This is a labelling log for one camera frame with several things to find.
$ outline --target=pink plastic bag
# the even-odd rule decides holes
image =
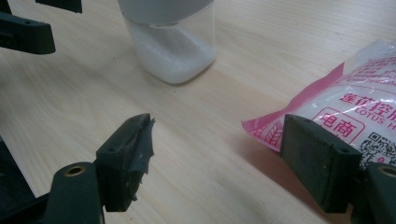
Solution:
[[[368,162],[396,165],[396,41],[376,41],[312,83],[283,110],[242,123],[279,151],[285,114],[312,119]]]

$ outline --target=wood grain surface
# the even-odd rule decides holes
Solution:
[[[378,38],[396,38],[396,1],[216,0],[217,58],[167,85],[137,61],[115,0],[75,14],[9,1],[51,25],[57,51],[0,49],[0,134],[36,196],[129,117],[150,113],[155,156],[126,213],[106,223],[349,223],[325,214],[277,154],[241,120],[284,107]]]

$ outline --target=clear plastic container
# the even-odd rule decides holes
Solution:
[[[119,2],[138,59],[153,76],[183,83],[214,61],[213,0]]]

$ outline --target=qr code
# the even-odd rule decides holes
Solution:
[[[378,133],[371,133],[359,146],[362,153],[361,168],[370,162],[396,165],[396,144]]]

